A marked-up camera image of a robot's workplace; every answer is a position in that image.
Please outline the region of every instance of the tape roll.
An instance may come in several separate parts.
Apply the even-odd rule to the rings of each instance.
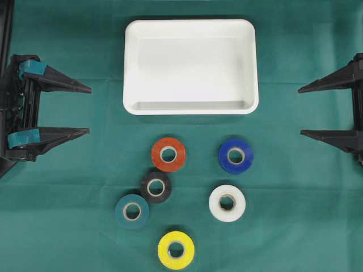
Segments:
[[[165,161],[162,154],[165,150],[172,149],[175,157],[172,161]],[[175,172],[182,167],[187,159],[187,152],[181,142],[175,138],[162,138],[158,140],[151,150],[151,160],[163,172]]]
[[[139,213],[135,218],[129,218],[126,213],[126,209],[131,205],[137,206],[139,210]],[[125,195],[116,205],[115,217],[125,228],[140,228],[146,223],[149,217],[149,205],[145,199],[139,195]]]
[[[183,246],[183,254],[180,257],[172,257],[169,246],[179,243]],[[195,248],[192,239],[181,231],[172,231],[165,234],[158,244],[158,257],[160,262],[169,269],[180,270],[187,267],[194,258]]]
[[[230,160],[229,155],[232,151],[240,152],[242,160],[239,163]],[[236,175],[249,169],[254,160],[254,152],[247,142],[240,139],[230,139],[221,146],[218,159],[226,172]]]
[[[153,194],[150,185],[153,182],[162,184],[162,191],[159,194]],[[147,174],[141,181],[140,191],[144,199],[151,203],[162,203],[167,200],[171,194],[171,180],[165,173],[152,172]]]
[[[223,197],[229,197],[233,201],[231,210],[221,207]],[[223,222],[233,222],[239,219],[246,209],[246,199],[242,192],[232,185],[221,185],[213,190],[209,196],[209,210],[215,218]]]

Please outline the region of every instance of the black tape roll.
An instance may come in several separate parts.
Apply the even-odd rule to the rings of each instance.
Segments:
[[[162,192],[159,194],[153,194],[150,191],[150,184],[160,181],[163,184]],[[151,203],[161,203],[167,200],[171,194],[171,180],[165,173],[152,172],[147,174],[141,181],[140,191],[144,199]]]

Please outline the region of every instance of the teal tape roll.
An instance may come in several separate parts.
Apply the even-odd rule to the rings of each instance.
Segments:
[[[126,214],[126,209],[131,205],[137,206],[140,211],[136,218],[129,218]],[[141,228],[149,217],[149,205],[139,195],[125,195],[116,205],[115,217],[125,228]]]
[[[45,63],[29,59],[19,64],[19,78],[23,80],[24,73],[44,75],[45,68],[47,68]]]
[[[7,141],[9,143],[10,149],[15,146],[22,146],[24,144],[27,145],[29,143],[39,143],[39,129],[29,129],[11,133],[7,136]]]

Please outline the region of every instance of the green cloth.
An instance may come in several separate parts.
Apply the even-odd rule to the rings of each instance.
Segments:
[[[39,126],[89,127],[91,135],[18,163],[0,181],[0,270],[167,271],[157,243],[169,230],[194,240],[186,271],[360,271],[363,168],[352,155],[299,135],[350,129],[351,92],[297,94],[363,51],[361,1],[77,0],[15,5],[10,54],[37,54],[93,94],[42,93]],[[244,18],[256,29],[259,107],[246,116],[132,116],[122,104],[124,31],[140,18]],[[171,197],[150,205],[140,230],[117,225],[120,197],[137,193],[166,135],[187,149],[170,174]],[[218,165],[219,146],[247,140],[252,167]],[[247,208],[217,221],[208,198],[241,188]]]

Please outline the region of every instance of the yellow tape roll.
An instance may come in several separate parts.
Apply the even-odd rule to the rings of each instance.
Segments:
[[[172,257],[169,246],[179,243],[183,246],[183,254],[180,257]],[[194,243],[192,239],[181,231],[172,231],[165,234],[158,245],[158,257],[160,262],[169,269],[179,270],[187,267],[194,258]]]

